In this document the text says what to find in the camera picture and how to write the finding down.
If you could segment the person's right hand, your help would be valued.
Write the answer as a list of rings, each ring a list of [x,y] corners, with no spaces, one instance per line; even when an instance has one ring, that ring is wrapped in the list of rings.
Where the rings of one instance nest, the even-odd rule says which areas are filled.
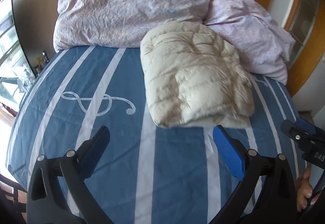
[[[304,173],[298,176],[295,181],[295,189],[296,189],[296,206],[297,211],[301,212],[301,210],[307,208],[307,199],[312,196],[312,187],[309,185],[309,178],[311,174],[311,165],[308,165],[305,169]]]

